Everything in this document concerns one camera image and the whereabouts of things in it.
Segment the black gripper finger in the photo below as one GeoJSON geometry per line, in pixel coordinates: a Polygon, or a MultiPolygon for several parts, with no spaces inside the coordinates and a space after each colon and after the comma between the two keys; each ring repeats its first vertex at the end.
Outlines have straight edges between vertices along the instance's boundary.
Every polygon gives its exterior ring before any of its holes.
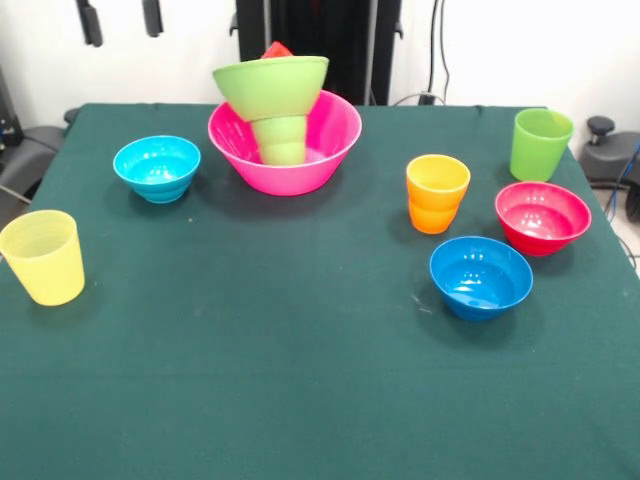
{"type": "Polygon", "coordinates": [[[147,35],[151,38],[157,38],[164,32],[160,1],[143,0],[142,9],[147,35]]]}
{"type": "Polygon", "coordinates": [[[96,48],[101,47],[103,36],[96,8],[89,0],[76,0],[76,7],[85,43],[96,48]]]}

